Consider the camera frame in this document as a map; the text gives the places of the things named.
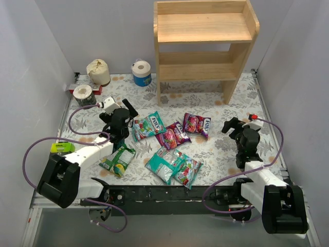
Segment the teal mint candy bag front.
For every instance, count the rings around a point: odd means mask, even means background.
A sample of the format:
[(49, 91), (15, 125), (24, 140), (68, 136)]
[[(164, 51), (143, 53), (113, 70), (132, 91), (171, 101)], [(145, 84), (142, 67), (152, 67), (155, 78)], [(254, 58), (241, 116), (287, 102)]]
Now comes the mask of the teal mint candy bag front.
[(165, 133), (165, 131), (166, 127), (157, 111), (141, 120), (134, 120), (132, 125), (134, 141), (136, 142), (157, 134)]

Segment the teal mint candy bag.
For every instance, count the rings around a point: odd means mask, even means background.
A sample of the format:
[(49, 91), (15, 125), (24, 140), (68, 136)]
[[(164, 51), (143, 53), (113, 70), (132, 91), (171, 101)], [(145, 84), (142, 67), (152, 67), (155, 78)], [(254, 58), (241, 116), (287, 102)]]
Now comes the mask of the teal mint candy bag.
[(174, 154), (181, 157), (185, 162), (180, 166), (174, 179), (182, 184), (184, 187), (191, 189), (192, 184), (201, 169), (203, 163), (198, 162), (179, 150), (174, 150)]
[(134, 141), (136, 142), (157, 134), (165, 133), (165, 131), (166, 127), (157, 111), (141, 120), (134, 120), (132, 125)]

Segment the purple berries candy bag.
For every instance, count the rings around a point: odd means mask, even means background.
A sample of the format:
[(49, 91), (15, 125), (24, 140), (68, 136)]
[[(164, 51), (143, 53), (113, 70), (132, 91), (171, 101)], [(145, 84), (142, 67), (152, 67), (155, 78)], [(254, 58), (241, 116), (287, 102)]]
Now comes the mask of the purple berries candy bag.
[(202, 135), (205, 138), (209, 136), (209, 130), (211, 125), (210, 117), (202, 117), (185, 113), (183, 120), (183, 129), (186, 132)]
[(167, 126), (165, 132), (156, 135), (156, 139), (167, 150), (173, 150), (184, 143), (192, 142), (179, 121)]

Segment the teal candy bag white back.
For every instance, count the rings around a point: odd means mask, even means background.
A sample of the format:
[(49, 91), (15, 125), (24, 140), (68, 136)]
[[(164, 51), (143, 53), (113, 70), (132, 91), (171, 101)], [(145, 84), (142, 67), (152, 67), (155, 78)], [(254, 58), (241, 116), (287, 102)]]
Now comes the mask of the teal candy bag white back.
[(167, 185), (171, 185), (171, 179), (178, 173), (185, 160), (165, 147), (161, 147), (146, 163), (145, 167), (157, 175)]

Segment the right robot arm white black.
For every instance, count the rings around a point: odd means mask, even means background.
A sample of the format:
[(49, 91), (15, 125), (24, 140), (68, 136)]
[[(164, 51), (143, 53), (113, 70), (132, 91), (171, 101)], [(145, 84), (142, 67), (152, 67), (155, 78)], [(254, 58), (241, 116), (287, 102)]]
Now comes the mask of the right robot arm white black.
[(308, 221), (303, 191), (278, 179), (265, 166), (257, 151), (263, 122), (255, 115), (249, 119), (245, 123), (234, 117), (222, 128), (223, 133), (233, 129), (229, 137), (236, 143), (236, 165), (249, 177), (248, 182), (241, 183), (240, 194), (261, 213), (267, 233), (304, 235)]

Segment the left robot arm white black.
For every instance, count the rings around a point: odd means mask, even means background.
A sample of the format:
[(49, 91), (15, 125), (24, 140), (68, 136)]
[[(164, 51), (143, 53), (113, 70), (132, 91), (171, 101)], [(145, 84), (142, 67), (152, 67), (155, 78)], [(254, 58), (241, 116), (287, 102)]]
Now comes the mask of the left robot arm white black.
[(80, 174), (102, 158), (116, 152), (129, 136), (129, 122), (138, 112), (127, 99), (124, 107), (112, 97), (96, 106), (104, 110), (100, 118), (105, 126), (92, 142), (73, 153), (51, 156), (36, 187), (37, 193), (61, 208), (67, 208), (76, 199), (91, 199), (106, 203), (110, 199), (109, 185), (101, 179), (84, 180)]

